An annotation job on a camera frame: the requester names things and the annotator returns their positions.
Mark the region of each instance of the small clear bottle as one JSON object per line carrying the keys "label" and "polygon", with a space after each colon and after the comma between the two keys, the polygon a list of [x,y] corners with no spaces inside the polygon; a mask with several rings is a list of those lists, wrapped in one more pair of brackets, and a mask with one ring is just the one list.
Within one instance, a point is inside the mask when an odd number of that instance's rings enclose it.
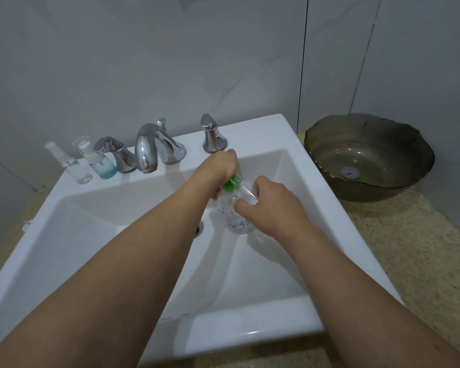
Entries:
{"label": "small clear bottle", "polygon": [[47,142],[44,147],[51,152],[55,159],[60,162],[61,166],[77,181],[77,183],[84,185],[92,180],[92,174],[81,166],[78,160],[75,160],[59,148],[55,142]]}
{"label": "small clear bottle", "polygon": [[106,155],[94,152],[94,147],[89,141],[89,137],[84,135],[74,140],[74,147],[78,147],[88,161],[92,169],[102,179],[109,179],[116,175],[118,170],[116,166],[109,160]]}
{"label": "small clear bottle", "polygon": [[254,225],[235,211],[234,205],[239,199],[250,205],[257,204],[258,188],[255,183],[241,179],[238,174],[235,174],[218,192],[218,209],[229,231],[247,234],[254,229]]}

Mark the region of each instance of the faucet handle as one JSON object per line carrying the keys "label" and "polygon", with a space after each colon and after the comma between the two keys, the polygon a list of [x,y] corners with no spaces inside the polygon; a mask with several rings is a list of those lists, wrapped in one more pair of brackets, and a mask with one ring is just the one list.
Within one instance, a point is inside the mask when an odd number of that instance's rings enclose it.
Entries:
{"label": "faucet handle", "polygon": [[116,159],[116,169],[121,173],[129,173],[136,169],[135,155],[128,151],[123,142],[113,137],[102,137],[94,145],[94,152],[103,154],[112,152]]}
{"label": "faucet handle", "polygon": [[201,127],[204,129],[203,150],[212,154],[228,146],[227,138],[221,135],[218,124],[209,114],[201,117]]}
{"label": "faucet handle", "polygon": [[167,130],[167,120],[165,120],[164,118],[161,118],[161,119],[158,119],[157,120],[157,125],[164,129],[165,131]]}

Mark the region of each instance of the person's left hand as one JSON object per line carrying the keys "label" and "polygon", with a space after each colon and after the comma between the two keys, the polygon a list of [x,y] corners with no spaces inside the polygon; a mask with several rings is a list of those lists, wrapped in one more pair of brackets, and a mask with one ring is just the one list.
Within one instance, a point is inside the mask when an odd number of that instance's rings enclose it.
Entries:
{"label": "person's left hand", "polygon": [[196,169],[194,175],[211,182],[211,187],[217,190],[235,174],[237,166],[237,154],[230,148],[209,155]]}

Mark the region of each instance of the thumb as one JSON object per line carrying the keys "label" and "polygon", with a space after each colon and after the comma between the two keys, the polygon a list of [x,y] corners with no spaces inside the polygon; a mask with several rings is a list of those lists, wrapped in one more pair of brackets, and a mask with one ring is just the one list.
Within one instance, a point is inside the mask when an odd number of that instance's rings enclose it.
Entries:
{"label": "thumb", "polygon": [[237,202],[235,203],[235,205],[233,206],[233,209],[235,209],[235,211],[241,215],[242,217],[244,217],[245,219],[251,221],[251,217],[252,217],[252,210],[254,209],[255,205],[250,205],[250,204],[247,204],[245,201],[243,200],[237,200]]}

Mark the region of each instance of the person's left arm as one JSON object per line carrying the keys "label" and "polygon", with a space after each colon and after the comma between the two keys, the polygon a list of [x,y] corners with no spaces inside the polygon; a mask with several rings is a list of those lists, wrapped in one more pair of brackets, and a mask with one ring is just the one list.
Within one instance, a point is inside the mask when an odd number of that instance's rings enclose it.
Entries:
{"label": "person's left arm", "polygon": [[235,151],[190,179],[96,253],[0,343],[0,367],[135,367],[169,300],[206,204]]}

